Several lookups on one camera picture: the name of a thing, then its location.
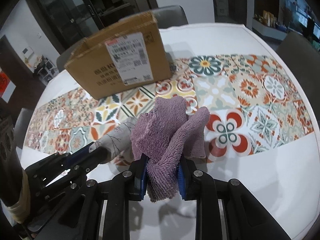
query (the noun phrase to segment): dining table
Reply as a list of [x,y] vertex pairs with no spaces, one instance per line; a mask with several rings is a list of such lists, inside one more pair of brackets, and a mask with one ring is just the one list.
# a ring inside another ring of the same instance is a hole
[[[302,240],[320,212],[320,130],[295,76],[244,25],[190,24],[160,29],[160,34],[171,79],[100,100],[66,70],[51,80],[30,121],[22,167],[55,152],[76,152],[127,117],[150,111],[157,97],[182,96],[187,114],[201,106],[210,112],[206,158],[196,162],[197,168],[215,179],[239,179],[291,239]],[[304,59],[296,60],[306,71]],[[110,180],[132,161],[132,153],[121,153],[87,177]],[[147,194],[142,202],[130,201],[129,221],[131,239],[194,239],[196,202],[177,193],[152,203]]]

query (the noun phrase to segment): door handle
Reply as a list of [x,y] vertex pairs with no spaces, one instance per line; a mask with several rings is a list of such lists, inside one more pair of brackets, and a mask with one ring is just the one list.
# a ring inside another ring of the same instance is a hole
[[92,15],[92,16],[95,16],[94,11],[92,10],[91,5],[88,4],[88,8],[89,8],[89,11],[90,11],[91,15]]

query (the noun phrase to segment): patterned table runner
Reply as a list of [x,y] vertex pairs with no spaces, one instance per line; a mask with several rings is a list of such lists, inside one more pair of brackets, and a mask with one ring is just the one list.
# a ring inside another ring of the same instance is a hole
[[[152,109],[155,98],[182,96],[187,114],[206,106],[207,162],[247,156],[297,140],[313,131],[306,107],[273,58],[216,55],[178,58],[171,79],[93,99],[74,89],[36,109],[25,146],[53,154],[75,152],[111,131],[128,116]],[[132,156],[112,162],[130,165]]]

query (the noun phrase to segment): metal bolt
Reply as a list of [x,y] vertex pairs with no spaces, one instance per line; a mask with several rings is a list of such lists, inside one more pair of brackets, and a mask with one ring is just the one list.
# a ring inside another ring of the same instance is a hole
[[92,187],[94,184],[96,184],[96,181],[95,181],[94,179],[89,179],[89,180],[87,180],[87,182],[86,182],[86,185],[87,185],[88,187]]
[[201,177],[203,175],[202,171],[196,170],[193,172],[193,175],[195,175],[196,177]]
[[131,172],[131,171],[124,171],[124,172],[122,173],[122,176],[124,176],[125,178],[130,177],[131,175],[132,175],[132,172]]
[[233,186],[238,186],[238,185],[240,185],[240,181],[237,180],[237,179],[232,179],[232,180],[230,181],[230,183],[231,183],[231,185],[233,185]]

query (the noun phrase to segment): open cardboard box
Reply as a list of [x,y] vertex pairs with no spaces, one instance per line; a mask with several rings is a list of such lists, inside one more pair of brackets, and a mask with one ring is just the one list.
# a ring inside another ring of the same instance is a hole
[[84,38],[65,69],[95,99],[172,76],[152,12],[133,15]]

